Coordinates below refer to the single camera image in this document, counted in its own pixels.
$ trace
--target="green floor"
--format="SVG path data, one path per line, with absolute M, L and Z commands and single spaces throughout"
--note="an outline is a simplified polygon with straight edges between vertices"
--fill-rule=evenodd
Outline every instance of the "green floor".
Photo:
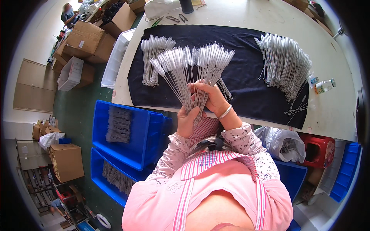
M 132 25 L 136 28 L 143 16 L 137 15 Z M 111 102 L 112 89 L 100 86 L 106 64 L 91 64 L 95 68 L 94 83 L 68 92 L 57 91 L 54 100 L 53 116 L 58 118 L 58 127 L 72 139 L 72 143 L 81 147 L 85 177 L 74 183 L 83 192 L 86 204 L 94 213 L 102 214 L 112 225 L 111 230 L 122 230 L 123 207 L 103 192 L 90 176 L 90 151 L 92 144 L 93 116 L 96 100 Z

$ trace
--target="red plastic stool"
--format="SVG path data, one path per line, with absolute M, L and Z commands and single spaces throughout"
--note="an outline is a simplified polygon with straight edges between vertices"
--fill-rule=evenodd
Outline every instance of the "red plastic stool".
M 64 204 L 75 204 L 75 198 L 70 192 L 67 191 L 62 194 L 57 194 Z
M 335 140 L 326 136 L 312 134 L 301 134 L 306 148 L 305 166 L 315 168 L 326 168 L 333 161 L 335 151 Z

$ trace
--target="woman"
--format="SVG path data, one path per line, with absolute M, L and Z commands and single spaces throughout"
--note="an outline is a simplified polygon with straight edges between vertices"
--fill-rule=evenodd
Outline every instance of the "woman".
M 209 94 L 206 107 L 218 119 L 204 118 L 193 128 L 199 107 L 188 115 L 180 109 L 177 132 L 155 170 L 132 187 L 123 230 L 286 230 L 293 207 L 270 154 L 216 85 L 194 87 Z M 214 137 L 219 122 L 223 150 L 193 153 Z

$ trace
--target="pink shirt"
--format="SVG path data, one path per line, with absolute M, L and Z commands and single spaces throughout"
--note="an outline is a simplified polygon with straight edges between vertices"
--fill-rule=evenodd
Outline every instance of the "pink shirt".
M 122 229 L 130 230 L 172 230 L 176 208 L 182 193 L 184 181 L 180 180 L 182 165 L 189 149 L 199 140 L 214 132 L 185 139 L 176 133 L 170 136 L 171 143 L 164 151 L 157 168 L 147 178 L 132 187 L 122 216 Z M 258 178 L 267 191 L 264 229 L 286 230 L 293 219 L 292 203 L 280 175 L 269 153 L 254 135 L 250 125 L 243 123 L 239 129 L 223 131 L 223 137 L 240 154 L 253 158 Z M 257 186 L 250 170 L 237 159 L 215 165 L 195 177 L 187 215 L 212 191 L 225 190 L 245 208 L 256 222 Z

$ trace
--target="person in blue shirt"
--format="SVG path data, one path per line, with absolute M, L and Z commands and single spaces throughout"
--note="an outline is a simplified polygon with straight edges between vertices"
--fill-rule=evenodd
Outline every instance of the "person in blue shirt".
M 68 28 L 72 28 L 77 22 L 77 18 L 76 18 L 77 15 L 78 15 L 78 11 L 73 11 L 72 6 L 69 3 L 66 3 L 63 6 L 61 20 L 64 22 L 66 26 L 68 26 Z
M 62 206 L 60 199 L 57 198 L 52 201 L 51 206 L 48 208 L 48 210 L 51 214 L 54 214 L 54 212 L 57 210 L 60 213 L 60 215 L 64 216 L 64 218 L 67 219 L 67 215 L 66 214 L 63 215 L 63 213 L 60 211 L 59 208 L 63 208 L 63 206 Z

